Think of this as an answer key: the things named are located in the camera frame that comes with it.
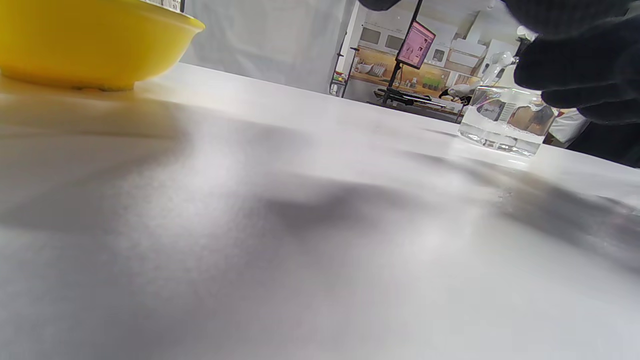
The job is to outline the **person's right hand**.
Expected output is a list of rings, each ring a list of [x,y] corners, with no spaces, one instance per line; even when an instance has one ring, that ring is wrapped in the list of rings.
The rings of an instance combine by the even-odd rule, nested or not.
[[[639,122],[638,16],[597,23],[567,38],[538,37],[514,71],[520,87],[540,91],[556,109],[576,109],[601,125]]]

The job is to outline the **person's left hand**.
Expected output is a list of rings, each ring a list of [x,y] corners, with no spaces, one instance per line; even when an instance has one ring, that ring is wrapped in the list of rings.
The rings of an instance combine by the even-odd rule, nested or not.
[[[509,13],[535,34],[569,37],[626,14],[631,0],[504,0]]]

